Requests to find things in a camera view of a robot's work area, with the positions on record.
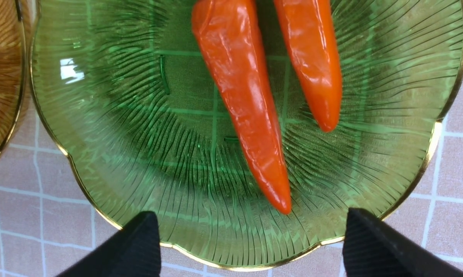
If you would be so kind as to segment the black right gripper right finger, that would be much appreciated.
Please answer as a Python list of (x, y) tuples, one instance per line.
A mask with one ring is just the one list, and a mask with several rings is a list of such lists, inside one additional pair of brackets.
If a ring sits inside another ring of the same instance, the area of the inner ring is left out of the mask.
[(348, 277), (463, 277), (366, 209), (348, 210), (343, 245)]

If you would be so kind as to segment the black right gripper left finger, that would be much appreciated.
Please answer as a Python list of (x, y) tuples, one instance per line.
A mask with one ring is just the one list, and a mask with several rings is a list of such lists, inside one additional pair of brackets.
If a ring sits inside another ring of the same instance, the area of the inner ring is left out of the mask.
[(156, 214), (140, 212), (59, 277), (159, 277), (161, 269)]

